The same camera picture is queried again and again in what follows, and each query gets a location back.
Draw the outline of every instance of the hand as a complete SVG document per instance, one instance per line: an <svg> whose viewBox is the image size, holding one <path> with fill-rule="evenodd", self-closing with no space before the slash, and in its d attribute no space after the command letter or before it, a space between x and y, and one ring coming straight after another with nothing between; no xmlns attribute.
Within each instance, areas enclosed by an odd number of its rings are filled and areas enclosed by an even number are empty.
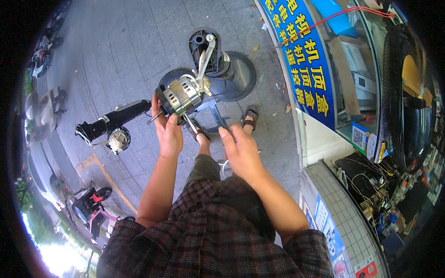
<svg viewBox="0 0 445 278"><path fill-rule="evenodd" d="M258 147L252 136L248 135L239 124L229 127L228 130L219 127L219 135L226 149L227 158L232 171L251 184L254 179L266 173L258 154Z"/></svg>
<svg viewBox="0 0 445 278"><path fill-rule="evenodd" d="M158 100L158 97L156 94L153 94L151 102L151 115L153 117L160 112L160 105L161 102ZM173 113L173 115L167 118L164 114L161 114L154 120L154 124L161 148L159 155L165 158L178 157L184 143L181 127L178 126L178 115Z"/></svg>

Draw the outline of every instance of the foot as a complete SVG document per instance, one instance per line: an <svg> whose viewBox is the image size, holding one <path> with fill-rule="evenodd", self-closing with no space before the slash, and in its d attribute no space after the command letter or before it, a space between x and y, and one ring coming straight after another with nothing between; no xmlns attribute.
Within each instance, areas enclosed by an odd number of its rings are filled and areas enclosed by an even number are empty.
<svg viewBox="0 0 445 278"><path fill-rule="evenodd" d="M201 130L199 126L195 126L196 130ZM210 144L210 140L207 139L204 133L198 133L196 134L196 140L200 145L202 144Z"/></svg>
<svg viewBox="0 0 445 278"><path fill-rule="evenodd" d="M195 127L198 134L196 134L193 130L193 128L190 126L189 123L187 123L187 130L190 132L190 134L193 136L193 138L200 144L210 144L209 137L202 131L201 127L195 120L191 120L193 126Z"/></svg>
<svg viewBox="0 0 445 278"><path fill-rule="evenodd" d="M243 122L243 129L247 134L251 134L255 130L256 121L258 119L258 108L250 105L246 111L246 117Z"/></svg>

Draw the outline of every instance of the red string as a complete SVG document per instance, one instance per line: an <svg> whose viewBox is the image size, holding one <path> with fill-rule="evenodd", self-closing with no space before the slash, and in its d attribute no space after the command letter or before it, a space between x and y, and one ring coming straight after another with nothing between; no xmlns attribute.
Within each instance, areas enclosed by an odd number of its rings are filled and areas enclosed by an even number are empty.
<svg viewBox="0 0 445 278"><path fill-rule="evenodd" d="M296 35L293 36L292 38L289 38L289 39L287 39L287 40L284 40L280 45L278 45L278 46L275 47L275 48L282 47L282 46L283 46L285 43L287 43L288 41L297 38L300 34L303 34L303 33L306 32L307 30L310 30L310 29L314 28L315 26L318 26L318 25L322 24L323 22L325 22L325 21L327 21L327 20L330 20L330 19L332 19L332 18L334 18L334 17L336 17L336 16L342 15L342 14L347 13L347 12L352 12L352 11L366 11L366 12L370 12L370 13L376 14L376 15L378 15L378 16L382 16L382 17L386 17L386 18L391 18L391 17L394 18L394 14L393 14L392 12L390 12L390 13L385 13L385 12L380 12L380 11L373 10L373 9L371 9L371 8L368 8L368 7L360 7L360 6L359 6L359 7L351 7L351 8L347 8L347 9L344 9L344 10L342 10L342 11L340 11L340 12L334 13L333 15L330 15L330 16L328 16L328 17L326 17L326 18L324 18L324 19L322 19L322 20L316 22L315 24L313 24L312 26L309 26L308 28L306 28L306 29L304 29L303 31L299 32L298 34L296 34Z"/></svg>

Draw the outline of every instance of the sandal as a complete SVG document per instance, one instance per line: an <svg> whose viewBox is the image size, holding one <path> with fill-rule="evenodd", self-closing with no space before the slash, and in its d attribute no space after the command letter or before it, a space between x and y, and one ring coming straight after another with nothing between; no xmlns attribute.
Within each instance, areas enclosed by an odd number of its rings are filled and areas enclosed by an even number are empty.
<svg viewBox="0 0 445 278"><path fill-rule="evenodd" d="M193 128L190 126L189 123L187 123L187 130L190 132L190 134L193 136L193 138L195 139L195 141L198 142L198 140L196 139L196 136L200 133L204 134L204 136L210 141L210 138L207 136L207 134L205 134L205 132L202 131L202 128L199 126L199 124L194 120L194 119L190 119L190 121L192 122L192 124L199 129L196 129L196 131L198 133L195 133Z"/></svg>
<svg viewBox="0 0 445 278"><path fill-rule="evenodd" d="M249 105L249 107L247 108L246 114L244 115L244 119L243 119L243 127L245 125L251 125L253 126L253 130L255 130L255 126L256 126L256 121L258 119L258 108L256 108L253 105ZM253 120L245 120L247 116L252 117Z"/></svg>

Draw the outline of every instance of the sidewalk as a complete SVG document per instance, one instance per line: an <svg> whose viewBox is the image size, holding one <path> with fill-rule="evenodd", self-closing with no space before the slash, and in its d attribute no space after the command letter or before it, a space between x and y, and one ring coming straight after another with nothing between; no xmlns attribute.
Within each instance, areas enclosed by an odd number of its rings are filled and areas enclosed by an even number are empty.
<svg viewBox="0 0 445 278"><path fill-rule="evenodd" d="M106 147L92 149L75 137L75 126L96 121L116 105L151 99L165 73L192 66L185 41L195 28L207 26L220 34L224 51L247 55L257 72L256 86L246 98L218 104L222 116L231 117L229 124L240 122L248 105L258 106L260 115L252 135L260 156L276 180L298 199L294 122L292 115L285 113L290 101L282 94L283 72L269 33L261 29L260 13L251 4L250 0L145 0L125 5L105 0L73 2L59 33L64 43L54 53L47 79L48 87L57 85L68 93L67 112L61 115L57 131L74 168L96 153L113 182L137 209L159 153L154 125L146 125L145 115L126 124L131 144L119 156L109 158ZM194 118L204 128L215 125L210 111L199 112ZM213 158L221 159L220 138L214 135L211 141ZM185 131L174 199L182 191L197 151L198 144ZM101 179L98 167L87 172L85 176ZM116 202L128 211L125 204Z"/></svg>

